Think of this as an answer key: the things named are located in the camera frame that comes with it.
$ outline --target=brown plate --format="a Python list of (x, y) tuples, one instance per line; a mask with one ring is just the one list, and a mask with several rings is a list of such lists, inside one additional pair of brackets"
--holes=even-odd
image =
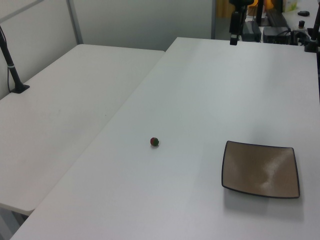
[(221, 178), (224, 188), (245, 194), (279, 199), (300, 197), (292, 147), (227, 141)]

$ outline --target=black pole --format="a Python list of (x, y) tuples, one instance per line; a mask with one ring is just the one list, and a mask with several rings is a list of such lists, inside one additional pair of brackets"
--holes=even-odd
[(255, 21), (256, 23), (260, 26), (261, 24), (261, 19), (262, 19), (262, 11), (264, 9), (264, 1), (263, 0), (258, 0), (258, 5), (256, 7), (256, 17)]
[(11, 58), (10, 52), (8, 50), (7, 42), (5, 40), (5, 36), (3, 35), (2, 29), (0, 29), (0, 47), (5, 58), (6, 64), (10, 70), (13, 81), (15, 83), (15, 88), (11, 91), (12, 93), (20, 94), (29, 88), (28, 85), (23, 85), (20, 81), (19, 75), (17, 73), (14, 62)]
[(320, 27), (320, 3), (318, 4), (318, 12), (315, 17), (315, 22), (314, 22), (310, 42), (304, 47), (305, 52), (309, 52), (309, 53), (317, 53), (318, 52), (317, 37), (319, 34), (319, 27)]

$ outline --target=white wall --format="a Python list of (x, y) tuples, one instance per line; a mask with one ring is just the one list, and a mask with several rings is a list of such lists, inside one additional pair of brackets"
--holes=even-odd
[[(77, 45), (66, 0), (44, 0), (0, 25), (23, 83)], [(0, 99), (7, 94), (7, 64), (0, 52)]]
[(166, 51), (211, 38), (213, 0), (70, 0), (85, 44)]

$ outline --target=table surface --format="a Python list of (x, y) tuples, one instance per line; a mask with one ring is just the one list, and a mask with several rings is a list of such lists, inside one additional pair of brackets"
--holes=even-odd
[[(301, 197), (223, 188), (228, 140), (293, 147)], [(177, 38), (12, 240), (318, 239), (319, 143), (314, 53)]]
[(163, 51), (78, 45), (0, 101), (0, 207), (29, 215)]

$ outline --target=black device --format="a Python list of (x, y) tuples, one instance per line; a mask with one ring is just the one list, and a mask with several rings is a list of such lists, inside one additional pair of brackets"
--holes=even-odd
[(247, 16), (248, 5), (254, 3), (254, 0), (229, 0), (234, 5), (235, 10), (231, 15), (229, 33), (230, 45), (237, 45), (239, 36), (242, 35)]
[(273, 4), (272, 9), (266, 11), (266, 18), (262, 18), (262, 12), (264, 7), (264, 0), (258, 0), (256, 11), (256, 22), (261, 27), (288, 27), (283, 12), (283, 0), (271, 0)]
[(287, 21), (280, 11), (277, 9), (269, 9), (266, 11), (269, 23), (272, 27), (285, 27), (288, 28)]
[(3, 56), (5, 58), (6, 64), (10, 73), (12, 75), (13, 81), (15, 83), (15, 88), (11, 91), (12, 93), (20, 94), (27, 90), (30, 86), (24, 85), (19, 78), (14, 62), (11, 58), (10, 52), (7, 46), (7, 40), (5, 34), (0, 26), (0, 48), (2, 50)]
[(259, 43), (261, 41), (261, 35), (261, 31), (256, 21), (246, 21), (244, 23), (241, 34), (242, 41)]
[(265, 26), (263, 29), (263, 42), (267, 44), (289, 44), (290, 31), (283, 26)]
[(298, 15), (302, 16), (302, 17), (308, 17), (310, 15), (310, 12), (308, 12), (308, 11), (300, 11), (300, 12), (298, 12)]
[(318, 52), (317, 38), (319, 35), (319, 28), (320, 28), (320, 0), (318, 0), (318, 12), (316, 13), (310, 42), (304, 47), (305, 52), (309, 52), (309, 53)]

